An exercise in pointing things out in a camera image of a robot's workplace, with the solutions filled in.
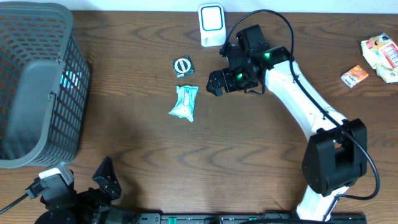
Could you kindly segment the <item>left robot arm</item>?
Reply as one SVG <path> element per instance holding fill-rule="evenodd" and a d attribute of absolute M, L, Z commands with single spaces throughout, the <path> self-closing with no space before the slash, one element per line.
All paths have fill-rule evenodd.
<path fill-rule="evenodd" d="M 112 205 L 121 197 L 121 186 L 112 159 L 106 156 L 92 177 L 98 188 L 78 193 L 75 176 L 68 165 L 60 162 L 39 174 L 40 202 L 47 211 L 37 223 L 135 223 L 134 212 Z"/>

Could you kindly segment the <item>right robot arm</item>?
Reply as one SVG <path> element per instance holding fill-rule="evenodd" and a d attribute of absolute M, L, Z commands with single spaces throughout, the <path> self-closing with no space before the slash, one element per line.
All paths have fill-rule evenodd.
<path fill-rule="evenodd" d="M 328 104 L 283 46 L 227 44 L 220 55 L 227 58 L 229 67 L 210 73 L 207 91 L 221 96 L 261 84 L 278 97 L 307 139 L 302 161 L 307 188 L 295 214 L 302 220 L 331 220 L 337 201 L 367 173 L 364 123 L 346 119 Z"/>

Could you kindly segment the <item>teal wet wipes pack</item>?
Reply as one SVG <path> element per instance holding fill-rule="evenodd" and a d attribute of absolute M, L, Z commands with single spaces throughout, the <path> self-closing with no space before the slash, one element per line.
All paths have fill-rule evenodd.
<path fill-rule="evenodd" d="M 199 91 L 198 86 L 176 86 L 177 102 L 169 114 L 194 121 L 195 100 Z"/>

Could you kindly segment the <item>green round-label ointment box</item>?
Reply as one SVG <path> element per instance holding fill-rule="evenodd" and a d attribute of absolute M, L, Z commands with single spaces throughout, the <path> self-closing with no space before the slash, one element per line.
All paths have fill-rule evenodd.
<path fill-rule="evenodd" d="M 183 78 L 195 73 L 194 66 L 188 55 L 173 60 L 172 67 L 177 78 Z"/>

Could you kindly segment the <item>small orange snack packet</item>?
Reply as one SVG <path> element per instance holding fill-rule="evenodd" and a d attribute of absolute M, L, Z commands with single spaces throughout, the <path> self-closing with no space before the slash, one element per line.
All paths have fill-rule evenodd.
<path fill-rule="evenodd" d="M 353 67 L 349 71 L 345 72 L 341 76 L 341 80 L 345 83 L 348 87 L 353 88 L 359 82 L 363 81 L 367 78 L 369 74 L 361 68 L 359 65 Z"/>

